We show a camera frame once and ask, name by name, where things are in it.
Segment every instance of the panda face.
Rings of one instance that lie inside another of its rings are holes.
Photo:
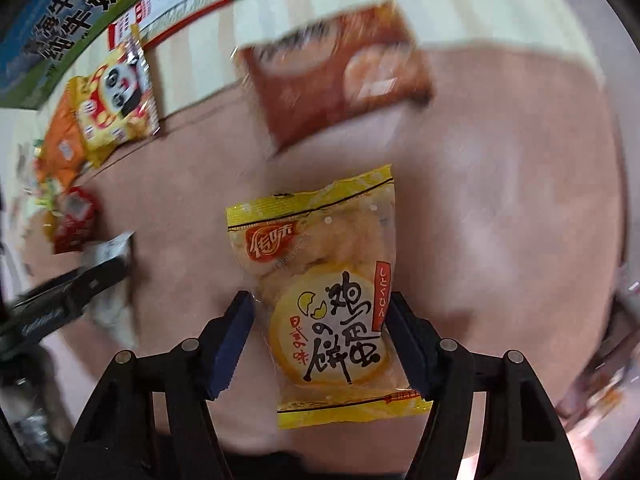
[[[138,75],[135,67],[118,64],[105,71],[101,79],[105,106],[113,114],[120,112],[138,88]]]

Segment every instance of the red snack package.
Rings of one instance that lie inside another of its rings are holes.
[[[422,54],[393,1],[325,18],[234,57],[279,149],[367,111],[432,95]]]
[[[97,203],[81,187],[72,187],[62,197],[59,213],[50,212],[44,224],[47,237],[53,243],[53,253],[79,251],[95,235]]]

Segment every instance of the metal screw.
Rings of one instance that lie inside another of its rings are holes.
[[[200,342],[196,338],[185,339],[180,345],[185,352],[193,352],[198,349]]]
[[[458,348],[458,343],[453,341],[453,339],[443,339],[440,342],[440,348],[447,352],[454,352]]]
[[[119,365],[123,365],[124,363],[128,363],[131,361],[131,352],[129,350],[123,350],[116,354],[116,362]]]
[[[516,363],[516,364],[520,364],[521,362],[524,361],[524,355],[522,355],[517,350],[511,350],[507,354],[507,357],[509,358],[509,361],[511,361],[512,363]]]

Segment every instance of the yellow snack package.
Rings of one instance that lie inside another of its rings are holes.
[[[68,91],[86,157],[95,168],[119,145],[158,132],[149,67],[136,27],[91,76],[71,78]]]
[[[390,166],[317,191],[226,210],[254,280],[282,402],[281,428],[366,422],[429,409],[408,390],[383,326],[396,259]]]

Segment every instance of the striped tablecloth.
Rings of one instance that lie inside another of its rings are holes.
[[[202,17],[149,51],[162,118],[195,104],[236,81],[230,56],[236,46],[279,37],[309,20],[379,0],[238,0]],[[420,44],[449,46],[497,42],[577,60],[602,78],[598,61],[564,0],[397,0]],[[104,33],[76,60],[63,81],[90,74],[107,53]],[[14,168],[18,146],[41,138],[64,90],[60,84],[41,110],[0,110],[12,135],[5,155],[6,199],[20,193]],[[16,233],[33,213],[20,213]]]

